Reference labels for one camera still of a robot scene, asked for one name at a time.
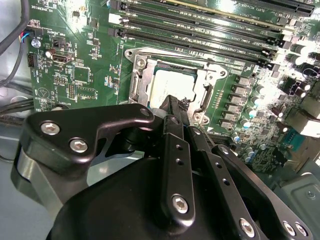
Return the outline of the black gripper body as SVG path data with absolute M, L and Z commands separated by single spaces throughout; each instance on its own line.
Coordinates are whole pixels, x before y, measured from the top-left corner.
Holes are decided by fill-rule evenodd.
M 62 207 L 52 240 L 231 240 L 233 231 L 209 178 L 193 174 L 195 221 L 174 235 L 158 221 L 161 164 L 138 160 L 76 194 Z

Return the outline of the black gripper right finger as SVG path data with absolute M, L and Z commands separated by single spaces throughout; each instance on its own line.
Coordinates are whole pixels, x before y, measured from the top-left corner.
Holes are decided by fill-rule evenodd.
M 210 146 L 203 131 L 190 125 L 189 102 L 179 101 L 191 147 L 191 165 L 201 174 L 208 213 L 222 240 L 312 240 L 307 225 L 227 146 Z

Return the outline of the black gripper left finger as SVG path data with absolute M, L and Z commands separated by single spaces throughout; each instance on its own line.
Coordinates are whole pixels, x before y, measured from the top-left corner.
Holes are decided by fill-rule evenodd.
M 185 100 L 167 96 L 159 109 L 121 104 L 38 112 L 23 123 L 14 170 L 16 188 L 57 217 L 73 196 L 88 187 L 90 167 L 134 152 L 160 159 L 160 195 L 155 210 L 172 229 L 195 219 L 189 125 Z

